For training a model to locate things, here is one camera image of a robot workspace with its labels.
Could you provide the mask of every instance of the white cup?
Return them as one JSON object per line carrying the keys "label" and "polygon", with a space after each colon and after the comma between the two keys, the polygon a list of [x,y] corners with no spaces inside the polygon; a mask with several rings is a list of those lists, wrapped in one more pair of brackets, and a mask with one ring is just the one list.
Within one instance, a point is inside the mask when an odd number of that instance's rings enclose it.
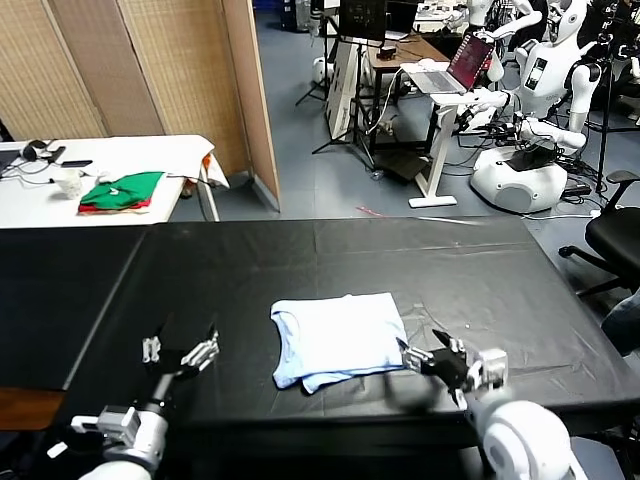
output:
{"label": "white cup", "polygon": [[80,170],[75,168],[64,168],[56,172],[53,181],[64,192],[69,199],[78,198],[82,195],[82,181],[80,180]]}

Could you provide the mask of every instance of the white desk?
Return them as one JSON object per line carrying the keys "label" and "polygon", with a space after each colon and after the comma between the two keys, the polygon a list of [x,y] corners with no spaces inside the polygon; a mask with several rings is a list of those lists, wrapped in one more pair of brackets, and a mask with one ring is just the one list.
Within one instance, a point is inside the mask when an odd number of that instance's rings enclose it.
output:
{"label": "white desk", "polygon": [[[403,69],[411,78],[413,73],[411,67],[403,64]],[[439,108],[439,131],[433,139],[429,158],[427,158],[427,161],[431,164],[429,179],[426,179],[422,172],[416,175],[415,181],[422,193],[422,197],[409,199],[409,205],[412,208],[457,205],[458,201],[452,195],[438,196],[438,185],[442,176],[442,168],[447,159],[458,107],[460,105],[477,105],[481,103],[479,95],[474,91],[467,92],[464,95],[458,93],[434,93],[430,97],[435,106]]]}
{"label": "white desk", "polygon": [[[18,150],[26,142],[0,143],[0,150]],[[114,176],[130,175],[145,171],[166,172],[153,193],[147,213],[116,213],[103,215],[78,215],[80,198],[70,200],[55,184],[30,185],[20,179],[0,180],[0,228],[86,227],[104,225],[150,225],[167,222],[178,201],[186,181],[181,175],[204,181],[215,180],[226,184],[217,162],[212,161],[205,171],[202,160],[213,150],[213,145],[198,135],[162,137],[112,137],[82,140],[58,140],[51,150],[67,147],[56,164],[42,173],[25,175],[32,182],[47,182],[58,164],[70,160],[93,160],[82,169],[82,194],[96,185],[96,176],[109,172]],[[37,161],[25,164],[26,171],[35,171],[46,165]],[[7,176],[22,174],[17,169]],[[209,185],[204,188],[206,201],[213,218],[218,213]]]}

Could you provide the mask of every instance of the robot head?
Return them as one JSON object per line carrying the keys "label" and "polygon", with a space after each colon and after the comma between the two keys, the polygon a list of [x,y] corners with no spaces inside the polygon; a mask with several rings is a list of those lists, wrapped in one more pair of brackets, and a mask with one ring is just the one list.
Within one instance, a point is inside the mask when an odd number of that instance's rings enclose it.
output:
{"label": "robot head", "polygon": [[549,3],[547,23],[551,43],[562,43],[567,38],[577,37],[586,16],[586,0],[560,0]]}

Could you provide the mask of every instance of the woven panel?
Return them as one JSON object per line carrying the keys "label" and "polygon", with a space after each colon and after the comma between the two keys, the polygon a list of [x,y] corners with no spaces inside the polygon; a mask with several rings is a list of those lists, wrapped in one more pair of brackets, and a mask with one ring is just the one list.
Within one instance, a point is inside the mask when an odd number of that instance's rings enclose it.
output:
{"label": "woven panel", "polygon": [[109,135],[162,135],[116,0],[49,0]]}
{"label": "woven panel", "polygon": [[16,140],[103,136],[40,0],[0,0],[0,118]]}
{"label": "woven panel", "polygon": [[229,175],[247,169],[247,147],[214,0],[119,0],[160,120],[168,134],[198,134],[216,146]]}

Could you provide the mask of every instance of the green cloth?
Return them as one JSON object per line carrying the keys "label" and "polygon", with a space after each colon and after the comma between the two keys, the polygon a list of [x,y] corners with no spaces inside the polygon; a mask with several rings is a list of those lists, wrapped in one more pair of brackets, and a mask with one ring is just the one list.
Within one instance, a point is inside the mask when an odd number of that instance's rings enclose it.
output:
{"label": "green cloth", "polygon": [[127,175],[115,182],[100,183],[80,200],[100,210],[122,210],[143,202],[153,195],[164,172],[145,172]]}

